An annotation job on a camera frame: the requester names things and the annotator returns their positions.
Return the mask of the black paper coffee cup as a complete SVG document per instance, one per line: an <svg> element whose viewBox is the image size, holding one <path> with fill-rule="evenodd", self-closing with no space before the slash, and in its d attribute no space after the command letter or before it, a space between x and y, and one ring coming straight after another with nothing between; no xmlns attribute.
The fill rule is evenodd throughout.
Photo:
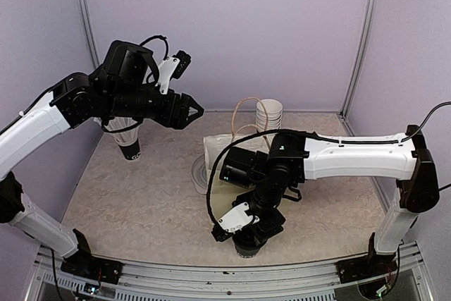
<svg viewBox="0 0 451 301"><path fill-rule="evenodd" d="M252 257L255 257L261 249L261 246L254 245L254 246L245 246L238 243L235 243L235 250L237 254L245 259L250 259Z"/></svg>

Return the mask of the black plastic cup lid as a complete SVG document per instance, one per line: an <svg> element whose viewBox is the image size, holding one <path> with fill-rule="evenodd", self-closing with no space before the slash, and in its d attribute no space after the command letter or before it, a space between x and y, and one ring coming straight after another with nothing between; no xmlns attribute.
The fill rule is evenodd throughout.
<svg viewBox="0 0 451 301"><path fill-rule="evenodd" d="M246 250L251 250L252 248L260 248L264 243L258 241L253 232L251 231L240 231L234 234L233 242L236 246L244 248Z"/></svg>

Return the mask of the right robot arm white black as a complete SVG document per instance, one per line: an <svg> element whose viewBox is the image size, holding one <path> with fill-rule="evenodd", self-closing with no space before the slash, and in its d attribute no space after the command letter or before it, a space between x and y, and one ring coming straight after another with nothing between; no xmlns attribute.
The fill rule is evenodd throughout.
<svg viewBox="0 0 451 301"><path fill-rule="evenodd" d="M211 170L211 179L249 188L224 215L211 217L214 239L232 239L245 255L254 255L283 230L280 202L299 201L299 184L332 177L393 178L397 194L360 261L361 270L374 276L395 255L418 215L440 199L442 189L421 125L376 137L332 137L291 129L256 133L266 136L272 138L267 152L244 149L242 140L232 140Z"/></svg>

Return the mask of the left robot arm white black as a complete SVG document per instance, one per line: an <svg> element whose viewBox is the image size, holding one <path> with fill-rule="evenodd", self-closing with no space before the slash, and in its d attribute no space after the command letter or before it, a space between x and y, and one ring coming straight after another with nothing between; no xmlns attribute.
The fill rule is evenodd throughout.
<svg viewBox="0 0 451 301"><path fill-rule="evenodd" d="M73 73L43 91L1 131L1 222L57 252L83 276L94 275L99 262L85 236L32 202L13 168L44 143L91 118L101 121L104 132L115 118L131 118L132 128L146 118L166 128L186 128L204 110L190 95L178 94L169 85L190 62L190 55L179 51L157 63L143 44L116 40L93 73Z"/></svg>

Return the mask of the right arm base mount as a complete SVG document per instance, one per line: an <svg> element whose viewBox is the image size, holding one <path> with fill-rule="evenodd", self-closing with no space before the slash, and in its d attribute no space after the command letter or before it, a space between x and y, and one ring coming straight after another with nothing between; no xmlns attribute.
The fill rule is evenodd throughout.
<svg viewBox="0 0 451 301"><path fill-rule="evenodd" d="M341 283L350 283L397 270L394 255L364 255L352 259L344 259L336 264Z"/></svg>

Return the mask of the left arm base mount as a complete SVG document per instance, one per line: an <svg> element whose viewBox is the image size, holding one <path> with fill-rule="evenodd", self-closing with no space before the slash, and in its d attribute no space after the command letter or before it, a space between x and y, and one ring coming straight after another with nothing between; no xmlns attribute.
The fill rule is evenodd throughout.
<svg viewBox="0 0 451 301"><path fill-rule="evenodd" d="M119 282L122 268L121 262L100 257L71 257L61 264L63 272L114 285Z"/></svg>

